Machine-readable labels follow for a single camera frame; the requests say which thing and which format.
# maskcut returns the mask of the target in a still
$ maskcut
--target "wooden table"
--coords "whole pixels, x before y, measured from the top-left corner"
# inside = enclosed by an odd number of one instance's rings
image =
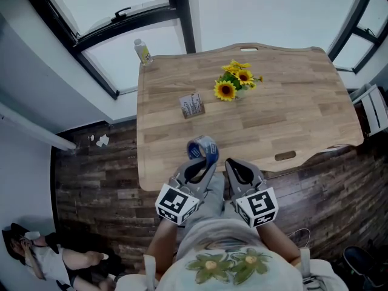
[[[264,83],[246,91],[243,99],[225,102],[214,96],[213,86],[223,73],[221,66],[231,59],[249,62],[249,70],[263,75]],[[179,97],[193,92],[200,92],[206,114],[185,119]],[[150,66],[140,67],[137,141],[142,189],[160,190],[187,160],[187,141],[200,135],[216,141],[219,171],[229,157],[275,172],[299,166],[330,146],[363,143],[344,84],[321,48],[256,43],[156,56]]]

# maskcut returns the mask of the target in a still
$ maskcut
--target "strap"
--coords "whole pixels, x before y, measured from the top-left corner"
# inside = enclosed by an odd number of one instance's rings
[[[147,283],[147,291],[155,290],[155,273],[156,260],[152,255],[144,255],[145,281]]]
[[[309,248],[302,248],[300,249],[301,252],[301,274],[303,281],[305,279],[311,278],[311,272],[310,272],[310,249]]]

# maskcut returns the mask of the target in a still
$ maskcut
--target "tape roll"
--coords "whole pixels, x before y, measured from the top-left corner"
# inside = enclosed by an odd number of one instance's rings
[[[187,143],[187,155],[190,159],[205,157],[206,168],[218,161],[218,148],[216,142],[209,136],[200,136]]]

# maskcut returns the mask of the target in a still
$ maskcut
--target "hand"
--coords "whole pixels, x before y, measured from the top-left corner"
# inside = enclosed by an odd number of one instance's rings
[[[21,240],[21,245],[22,245],[22,248],[23,248],[24,252],[30,251],[30,248],[32,246],[31,241],[29,241],[26,238],[23,238]]]

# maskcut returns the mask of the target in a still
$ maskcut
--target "window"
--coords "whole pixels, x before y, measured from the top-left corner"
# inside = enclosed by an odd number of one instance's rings
[[[359,0],[329,52],[338,70],[358,73],[388,35],[388,0]]]
[[[195,53],[188,0],[30,2],[66,49],[114,99],[137,89],[136,38],[145,41],[152,55]]]

